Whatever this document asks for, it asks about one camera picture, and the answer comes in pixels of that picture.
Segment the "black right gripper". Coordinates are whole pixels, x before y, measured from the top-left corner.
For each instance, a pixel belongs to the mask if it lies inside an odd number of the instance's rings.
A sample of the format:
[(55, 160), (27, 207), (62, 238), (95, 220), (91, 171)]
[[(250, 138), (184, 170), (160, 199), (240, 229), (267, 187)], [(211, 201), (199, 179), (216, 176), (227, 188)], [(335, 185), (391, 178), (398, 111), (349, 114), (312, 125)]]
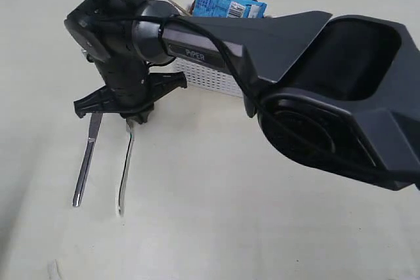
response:
[(73, 103), (80, 118), (88, 113), (117, 113), (142, 125), (159, 99), (187, 87), (183, 72), (151, 73), (141, 60), (95, 60), (94, 64), (105, 85)]

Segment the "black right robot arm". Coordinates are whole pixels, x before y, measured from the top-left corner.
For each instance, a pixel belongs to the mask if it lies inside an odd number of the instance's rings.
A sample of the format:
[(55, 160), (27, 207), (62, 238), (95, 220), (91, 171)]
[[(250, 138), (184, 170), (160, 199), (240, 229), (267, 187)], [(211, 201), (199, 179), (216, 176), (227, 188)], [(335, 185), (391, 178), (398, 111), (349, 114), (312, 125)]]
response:
[(181, 17), (165, 1), (85, 0), (64, 25), (105, 85), (75, 112), (145, 123), (186, 76), (177, 58), (231, 75), (266, 139), (304, 166), (388, 190), (419, 184), (419, 47), (407, 27), (308, 11)]

